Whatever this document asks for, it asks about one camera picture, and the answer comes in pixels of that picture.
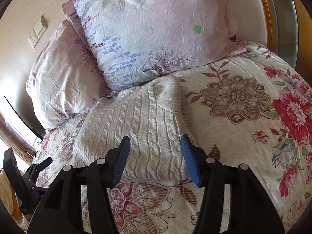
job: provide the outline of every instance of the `blanket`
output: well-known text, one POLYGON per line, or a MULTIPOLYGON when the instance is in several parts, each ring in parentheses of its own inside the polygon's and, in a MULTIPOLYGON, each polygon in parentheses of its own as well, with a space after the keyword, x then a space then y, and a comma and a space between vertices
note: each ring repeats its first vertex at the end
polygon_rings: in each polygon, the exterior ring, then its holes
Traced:
POLYGON ((128 135, 131 150, 122 181, 177 185, 189 177, 180 151, 181 136, 191 137, 187 120, 178 78, 132 87, 115 100, 102 98, 88 114, 73 145, 75 158, 89 165, 128 135))

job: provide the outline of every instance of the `wall outlet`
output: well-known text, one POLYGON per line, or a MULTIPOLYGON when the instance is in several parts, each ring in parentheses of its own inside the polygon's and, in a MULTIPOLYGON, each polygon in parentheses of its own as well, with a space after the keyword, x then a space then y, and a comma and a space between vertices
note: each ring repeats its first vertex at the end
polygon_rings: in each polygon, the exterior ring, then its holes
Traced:
POLYGON ((32 31, 30 32, 30 37, 28 38, 28 40, 30 42, 30 45, 32 45, 32 49, 34 49, 39 41, 34 29, 32 29, 32 31))

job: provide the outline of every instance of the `curtain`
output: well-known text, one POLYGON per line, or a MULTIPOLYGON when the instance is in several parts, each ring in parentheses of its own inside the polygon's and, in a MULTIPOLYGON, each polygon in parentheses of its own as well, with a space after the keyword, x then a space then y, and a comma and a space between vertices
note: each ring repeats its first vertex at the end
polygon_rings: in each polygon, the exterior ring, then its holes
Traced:
POLYGON ((21 142, 16 135, 7 128, 2 115, 0 115, 0 140, 2 140, 9 147, 12 147, 13 152, 23 159, 26 164, 32 164, 32 157, 26 153, 26 151, 32 152, 32 150, 21 142))

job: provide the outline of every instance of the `floral bedspread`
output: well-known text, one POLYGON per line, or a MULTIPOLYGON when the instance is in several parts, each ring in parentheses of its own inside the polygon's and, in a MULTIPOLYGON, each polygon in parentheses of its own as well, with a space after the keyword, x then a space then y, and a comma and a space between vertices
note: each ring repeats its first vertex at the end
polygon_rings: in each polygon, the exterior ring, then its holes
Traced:
MULTIPOLYGON (((185 92, 194 143, 222 164, 248 164, 287 231, 312 198, 312 88, 267 48, 247 41, 237 45, 248 52, 173 75, 185 92)), ((77 116, 45 136, 36 162, 48 156, 54 162, 40 174, 39 186, 50 184, 65 164, 82 165, 72 146, 84 119, 77 116)), ((122 234, 192 233, 203 189, 188 180, 171 187, 121 183, 108 194, 122 234)), ((228 198, 227 187, 222 231, 228 198)), ((91 232, 86 187, 82 216, 91 232)))

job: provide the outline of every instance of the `red flower print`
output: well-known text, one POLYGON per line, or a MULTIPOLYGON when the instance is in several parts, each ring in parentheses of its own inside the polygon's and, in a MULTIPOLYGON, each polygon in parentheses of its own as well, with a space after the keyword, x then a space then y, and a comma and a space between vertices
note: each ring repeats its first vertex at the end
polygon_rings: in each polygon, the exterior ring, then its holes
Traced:
POLYGON ((297 181, 298 170, 296 167, 290 167, 283 175, 282 181, 280 182, 280 196, 287 197, 289 191, 297 181))
POLYGON ((199 212, 196 212, 195 215, 192 215, 192 216, 191 216, 191 223, 192 223, 193 225, 196 224, 198 217, 199 217, 199 212))
POLYGON ((269 139, 269 136, 266 135, 263 131, 257 131, 255 134, 252 135, 255 142, 262 142, 263 144, 266 143, 269 139))
POLYGON ((157 234, 157 229, 146 212, 158 207, 169 191, 151 183, 120 183, 107 189, 110 206, 119 233, 157 234))
POLYGON ((307 93, 308 90, 309 90, 309 88, 310 88, 310 86, 308 86, 306 83, 302 83, 302 84, 300 85, 300 88, 301 88, 301 90, 302 90, 303 93, 307 93))
POLYGON ((308 165, 307 165, 308 177, 305 183, 309 183, 312 180, 312 151, 308 154, 308 165))
POLYGON ((281 123, 289 129, 290 135, 300 146, 304 146, 312 135, 312 118, 308 109, 312 104, 296 91, 280 91, 280 99, 273 100, 273 106, 282 116, 281 123))
POLYGON ((281 77, 283 76, 283 72, 279 69, 275 69, 275 68, 272 68, 272 67, 264 67, 264 70, 266 71, 266 75, 268 77, 271 77, 272 79, 273 78, 276 78, 276 77, 281 77))
POLYGON ((300 82, 302 81, 302 77, 299 76, 298 74, 292 75, 291 78, 292 78, 292 79, 297 79, 297 80, 300 81, 300 82))
POLYGON ((312 99, 312 88, 310 87, 310 89, 308 89, 307 95, 309 98, 312 99))
POLYGON ((48 147, 48 144, 49 144, 49 135, 46 135, 46 136, 43 138, 41 150, 42 150, 42 151, 46 150, 46 148, 48 147))

